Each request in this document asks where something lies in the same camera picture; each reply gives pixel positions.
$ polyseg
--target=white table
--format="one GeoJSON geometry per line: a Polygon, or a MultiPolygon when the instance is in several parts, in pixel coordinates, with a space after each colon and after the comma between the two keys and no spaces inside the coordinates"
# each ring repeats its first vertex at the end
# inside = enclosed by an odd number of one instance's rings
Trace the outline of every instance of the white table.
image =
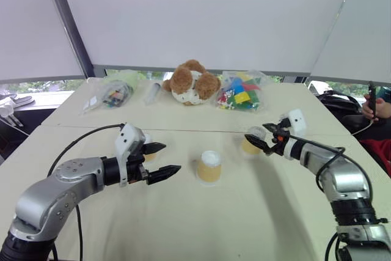
{"type": "MultiPolygon", "coordinates": [[[[9,228],[19,195],[43,178],[55,157],[78,136],[80,127],[38,127],[0,166],[0,231],[9,228]]],[[[148,131],[167,144],[154,163],[182,165],[170,179],[147,186],[107,187],[81,203],[85,260],[322,260],[336,223],[315,176],[278,155],[242,159],[243,134],[206,131],[148,131]],[[194,161],[205,150],[224,157],[218,185],[201,185],[194,161]]],[[[63,158],[113,156],[117,130],[85,138],[63,158]]],[[[345,146],[373,180],[373,205],[391,219],[391,182],[352,137],[311,135],[307,139],[345,146]]],[[[61,259],[78,259],[75,215],[56,241],[61,259]]]]}
{"type": "Polygon", "coordinates": [[[189,131],[247,131],[253,125],[277,122],[295,108],[305,115],[308,134],[349,134],[303,84],[271,84],[263,88],[265,107],[257,113],[218,109],[211,103],[184,106],[170,93],[162,92],[157,103],[146,106],[143,98],[154,81],[141,81],[133,97],[117,109],[95,109],[82,115],[82,107],[93,97],[94,83],[84,83],[42,125],[100,127],[132,122],[143,129],[189,131]]]}

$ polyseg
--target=black bag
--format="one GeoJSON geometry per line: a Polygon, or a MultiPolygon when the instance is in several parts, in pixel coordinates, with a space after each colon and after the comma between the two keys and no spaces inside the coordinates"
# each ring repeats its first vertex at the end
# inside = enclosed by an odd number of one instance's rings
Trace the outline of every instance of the black bag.
{"type": "Polygon", "coordinates": [[[361,105],[352,96],[329,90],[317,96],[319,101],[341,121],[344,116],[361,114],[361,105]],[[347,97],[349,100],[334,95],[347,97]]]}

